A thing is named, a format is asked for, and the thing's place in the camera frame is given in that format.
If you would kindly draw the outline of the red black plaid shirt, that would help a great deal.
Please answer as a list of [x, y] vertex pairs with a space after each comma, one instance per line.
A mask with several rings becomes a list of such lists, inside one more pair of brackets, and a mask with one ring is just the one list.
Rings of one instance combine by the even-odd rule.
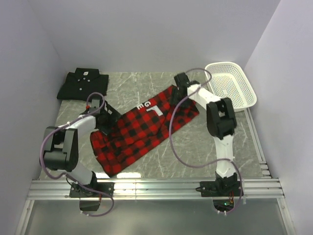
[[103, 171], [113, 177], [157, 147], [199, 115], [188, 100], [177, 110], [170, 103], [174, 85], [124, 113], [109, 134], [90, 134], [93, 153]]

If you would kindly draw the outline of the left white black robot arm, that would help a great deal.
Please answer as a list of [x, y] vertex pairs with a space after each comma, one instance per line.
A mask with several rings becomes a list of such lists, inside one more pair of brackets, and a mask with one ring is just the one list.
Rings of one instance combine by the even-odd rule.
[[60, 126], [47, 127], [40, 148], [40, 165], [53, 180], [65, 176], [74, 182], [87, 197], [104, 190], [100, 188], [94, 171], [79, 163], [78, 140], [98, 129], [108, 134], [121, 114], [105, 98], [87, 98], [87, 106], [75, 120]]

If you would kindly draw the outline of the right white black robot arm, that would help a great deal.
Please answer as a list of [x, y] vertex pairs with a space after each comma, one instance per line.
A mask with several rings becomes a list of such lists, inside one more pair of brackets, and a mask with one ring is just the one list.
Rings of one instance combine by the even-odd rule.
[[175, 104], [169, 124], [170, 145], [173, 146], [172, 130], [176, 111], [181, 105], [190, 106], [194, 101], [206, 110], [206, 126], [213, 137], [217, 159], [215, 189], [225, 196], [238, 182], [234, 166], [233, 139], [237, 120], [230, 98], [221, 98], [203, 87], [198, 81], [190, 81], [186, 73], [174, 77], [176, 88], [171, 95], [171, 104]]

